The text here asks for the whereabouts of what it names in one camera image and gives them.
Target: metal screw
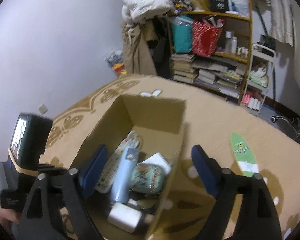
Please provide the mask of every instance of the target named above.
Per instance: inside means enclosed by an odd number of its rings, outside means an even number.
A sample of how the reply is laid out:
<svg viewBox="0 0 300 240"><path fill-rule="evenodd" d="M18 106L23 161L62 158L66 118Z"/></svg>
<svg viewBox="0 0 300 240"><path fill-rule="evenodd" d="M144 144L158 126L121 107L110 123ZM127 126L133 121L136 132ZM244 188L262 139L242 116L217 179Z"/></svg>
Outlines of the metal screw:
<svg viewBox="0 0 300 240"><path fill-rule="evenodd" d="M262 175L259 174L259 173L255 173L253 176L254 176L256 179L262 179Z"/></svg>
<svg viewBox="0 0 300 240"><path fill-rule="evenodd" d="M78 169L77 168L72 168L69 170L69 174L70 175L74 175L74 174L77 174L78 173Z"/></svg>
<svg viewBox="0 0 300 240"><path fill-rule="evenodd" d="M39 175L38 175L38 180L43 180L43 179L45 179L46 178L46 174L44 174L44 173L40 173Z"/></svg>
<svg viewBox="0 0 300 240"><path fill-rule="evenodd" d="M231 174L231 169L223 168L223 169L222 169L222 173L223 173L223 174L229 175L229 174Z"/></svg>

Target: baseboard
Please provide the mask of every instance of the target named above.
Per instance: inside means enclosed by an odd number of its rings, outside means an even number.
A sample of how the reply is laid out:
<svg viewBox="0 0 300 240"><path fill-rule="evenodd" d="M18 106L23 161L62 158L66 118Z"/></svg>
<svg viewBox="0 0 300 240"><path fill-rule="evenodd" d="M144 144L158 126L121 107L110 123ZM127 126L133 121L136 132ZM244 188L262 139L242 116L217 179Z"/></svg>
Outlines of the baseboard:
<svg viewBox="0 0 300 240"><path fill-rule="evenodd" d="M293 112L291 109L287 108L283 104L274 101L273 98L266 97L265 104L272 107L274 110L280 112L282 115L288 118L300 118L300 115Z"/></svg>

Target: blue bottle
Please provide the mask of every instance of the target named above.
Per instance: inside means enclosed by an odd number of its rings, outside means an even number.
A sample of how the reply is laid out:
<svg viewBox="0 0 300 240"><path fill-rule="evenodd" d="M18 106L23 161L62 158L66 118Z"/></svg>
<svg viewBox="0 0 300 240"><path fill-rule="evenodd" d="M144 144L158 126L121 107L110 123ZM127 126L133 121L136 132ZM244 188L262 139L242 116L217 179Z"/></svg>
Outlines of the blue bottle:
<svg viewBox="0 0 300 240"><path fill-rule="evenodd" d="M112 185L110 202L125 204L129 200L130 178L137 165L140 151L134 147L126 147L121 156L117 175Z"/></svg>

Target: white rolling cart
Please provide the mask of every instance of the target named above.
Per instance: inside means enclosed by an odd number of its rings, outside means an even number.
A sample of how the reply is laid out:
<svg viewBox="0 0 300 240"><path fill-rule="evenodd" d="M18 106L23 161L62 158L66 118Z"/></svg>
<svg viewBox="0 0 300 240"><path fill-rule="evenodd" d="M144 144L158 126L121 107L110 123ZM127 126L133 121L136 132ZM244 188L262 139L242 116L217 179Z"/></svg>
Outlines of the white rolling cart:
<svg viewBox="0 0 300 240"><path fill-rule="evenodd" d="M270 55L267 55L267 54L263 53L262 52L263 49L271 52L273 54L273 57L271 57ZM259 84L253 82L250 79L250 72L251 72L251 67L252 67L252 62L253 62L253 58L254 57L258 57L258 58L261 58L263 60L268 61L268 68L267 68L267 75L268 75L268 78L269 78L269 80L268 80L268 87L263 87L262 85L259 85ZM249 70L248 70L248 77L247 77L247 82L246 82L246 85L245 85L245 88L244 88L244 93L243 93L243 96L242 96L241 106L244 107L244 108L246 108L249 113L251 113L251 114L253 114L255 116L259 115L260 110L261 110L261 108L263 106L263 103L266 100L266 95L267 95L268 90L269 90L269 85L270 85L270 82L272 81L272 75L273 75L275 61L276 61L276 53L275 53L274 50L269 49L268 47L260 45L260 44L257 44L257 43L253 44L253 46L252 46L252 52L251 52L251 57L250 57L250 65L249 65ZM260 107L257 110L252 109L252 108L248 108L248 107L246 107L246 106L244 106L242 104L243 101L244 101L244 97L245 97L245 95L247 93L247 89L248 88L249 88L249 90L253 90L253 91L256 91L256 92L260 93L260 95L262 97Z"/></svg>

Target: human hand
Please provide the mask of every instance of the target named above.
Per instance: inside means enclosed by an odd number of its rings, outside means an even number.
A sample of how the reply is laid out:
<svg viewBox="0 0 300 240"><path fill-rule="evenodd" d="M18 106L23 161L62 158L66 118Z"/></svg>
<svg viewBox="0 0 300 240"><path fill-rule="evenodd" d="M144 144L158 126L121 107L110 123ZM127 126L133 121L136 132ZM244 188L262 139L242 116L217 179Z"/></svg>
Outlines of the human hand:
<svg viewBox="0 0 300 240"><path fill-rule="evenodd" d="M7 230L11 229L11 222L19 224L21 220L21 213L12 209L4 209L0 206L0 224Z"/></svg>

